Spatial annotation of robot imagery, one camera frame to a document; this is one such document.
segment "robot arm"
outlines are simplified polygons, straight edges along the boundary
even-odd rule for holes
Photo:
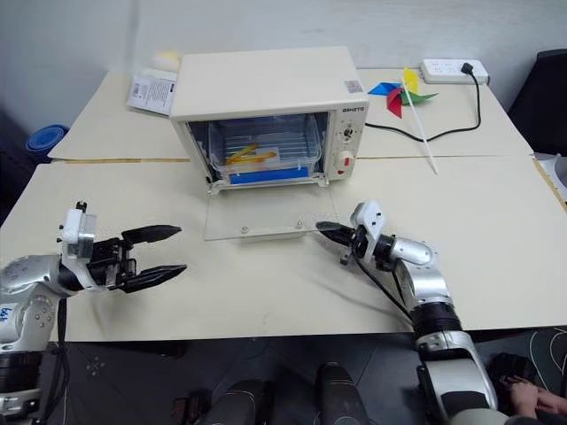
[[[136,273],[129,257],[135,243],[156,242],[181,231],[150,226],[94,242],[96,216],[86,204],[69,210],[60,255],[17,259],[0,272],[0,419],[22,419],[39,409],[39,366],[61,298],[79,290],[134,292],[180,274],[185,265],[160,266]]]
[[[422,361],[417,374],[430,413],[449,423],[470,409],[495,410],[492,383],[469,334],[462,331],[438,269],[437,253],[426,243],[384,235],[385,218],[377,201],[359,204],[351,222],[353,228],[333,228],[331,223],[321,223],[319,228],[331,240],[351,248],[341,262],[350,255],[369,266],[374,259],[378,269],[393,273],[414,328]]]

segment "toaster oven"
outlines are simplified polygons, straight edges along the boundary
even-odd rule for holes
[[[369,107],[346,47],[183,57],[171,122],[211,193],[353,172]]]

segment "white wall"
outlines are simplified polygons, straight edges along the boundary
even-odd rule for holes
[[[146,65],[155,50],[336,44],[361,67],[479,58],[508,108],[535,54],[567,47],[567,2],[0,0],[0,107],[29,131],[70,125],[105,70]]]

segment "dark floor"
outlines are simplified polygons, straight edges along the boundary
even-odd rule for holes
[[[540,331],[533,354],[551,390],[560,373],[549,357],[553,329]],[[484,361],[498,352],[529,357],[533,332],[479,343]],[[170,354],[135,351],[112,344],[69,344],[71,383],[66,400],[67,424],[172,424],[175,398],[189,390],[210,390],[217,399],[233,383],[249,378],[276,384],[274,424],[312,424],[316,416],[314,381],[319,365],[337,361],[357,383],[371,419],[379,424],[425,423],[416,395],[418,358],[410,334],[274,337],[204,340],[162,345]],[[182,357],[171,357],[172,348]],[[567,336],[553,345],[556,361],[567,352]],[[43,364],[48,386],[53,356]],[[63,423],[63,403],[51,423]]]

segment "white table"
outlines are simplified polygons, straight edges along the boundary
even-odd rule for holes
[[[361,69],[362,84],[371,90],[381,81],[396,81],[399,69]],[[174,159],[188,156],[166,117],[126,106],[129,77],[109,73],[85,106],[66,137],[50,152],[51,158],[67,160]],[[476,95],[472,85],[425,84],[420,93],[439,94],[417,106],[425,131],[434,135],[450,128],[476,123]],[[532,149],[517,132],[492,91],[483,85],[481,127],[469,133],[447,135],[431,148],[435,156],[529,155]],[[403,119],[386,110],[385,97],[370,96],[368,122],[402,128],[417,135],[410,110]],[[393,132],[366,127],[359,158],[426,156],[421,143]]]
[[[527,156],[361,160],[331,192],[344,223],[376,198],[386,232],[426,240],[466,329],[567,323],[567,215]],[[69,301],[69,341],[132,341],[393,332],[394,307],[341,248],[321,235],[263,243],[205,242],[207,194],[191,163],[39,166],[0,229],[0,265],[57,249],[78,199],[98,216],[97,240],[172,224],[182,233],[134,250],[140,269],[186,263],[134,294],[83,292]],[[31,237],[21,237],[26,231]]]

